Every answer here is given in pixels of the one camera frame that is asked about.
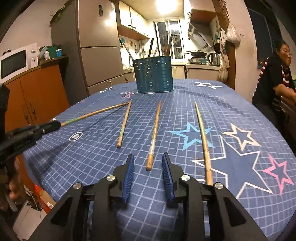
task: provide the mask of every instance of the floor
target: floor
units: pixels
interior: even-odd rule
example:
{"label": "floor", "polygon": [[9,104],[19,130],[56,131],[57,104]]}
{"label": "floor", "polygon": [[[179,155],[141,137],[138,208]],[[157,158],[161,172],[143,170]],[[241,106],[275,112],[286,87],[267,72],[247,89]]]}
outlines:
{"label": "floor", "polygon": [[20,240],[28,240],[45,216],[44,210],[37,211],[25,204],[15,220],[13,231]]}

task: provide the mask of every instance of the teal utensil holder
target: teal utensil holder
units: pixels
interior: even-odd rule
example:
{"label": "teal utensil holder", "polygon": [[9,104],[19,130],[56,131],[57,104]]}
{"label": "teal utensil holder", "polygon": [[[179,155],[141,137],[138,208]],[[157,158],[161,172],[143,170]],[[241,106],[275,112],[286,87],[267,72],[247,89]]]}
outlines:
{"label": "teal utensil holder", "polygon": [[173,91],[173,74],[170,56],[133,60],[138,93]]}

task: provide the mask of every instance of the white microwave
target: white microwave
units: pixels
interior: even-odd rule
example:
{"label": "white microwave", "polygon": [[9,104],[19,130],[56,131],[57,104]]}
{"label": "white microwave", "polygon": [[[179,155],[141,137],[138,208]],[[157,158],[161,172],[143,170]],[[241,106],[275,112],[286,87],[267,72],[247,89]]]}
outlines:
{"label": "white microwave", "polygon": [[37,44],[31,44],[0,57],[0,83],[38,66]]}

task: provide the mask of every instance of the silver refrigerator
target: silver refrigerator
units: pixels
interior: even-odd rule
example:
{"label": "silver refrigerator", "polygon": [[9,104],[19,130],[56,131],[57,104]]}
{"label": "silver refrigerator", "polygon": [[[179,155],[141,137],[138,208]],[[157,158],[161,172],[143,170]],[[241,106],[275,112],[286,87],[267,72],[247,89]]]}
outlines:
{"label": "silver refrigerator", "polygon": [[73,0],[52,24],[52,44],[68,56],[63,83],[71,105],[125,83],[114,3]]}

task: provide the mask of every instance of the blue tablecloth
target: blue tablecloth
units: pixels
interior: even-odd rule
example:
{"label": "blue tablecloth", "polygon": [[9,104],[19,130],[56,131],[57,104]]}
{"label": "blue tablecloth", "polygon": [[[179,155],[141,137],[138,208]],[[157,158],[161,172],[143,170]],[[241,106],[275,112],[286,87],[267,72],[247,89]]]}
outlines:
{"label": "blue tablecloth", "polygon": [[[174,91],[140,94],[120,84],[80,101],[60,122],[133,100],[122,148],[116,148],[126,107],[75,122],[44,136],[24,153],[32,180],[58,201],[76,182],[96,183],[135,156],[127,209],[116,209],[121,240],[178,240],[182,205],[168,208],[161,159],[204,182],[203,152],[194,101],[206,128],[214,182],[224,183],[268,237],[283,230],[296,209],[296,159],[274,126],[234,90],[216,81],[174,80]],[[145,168],[161,100],[153,170]]]}

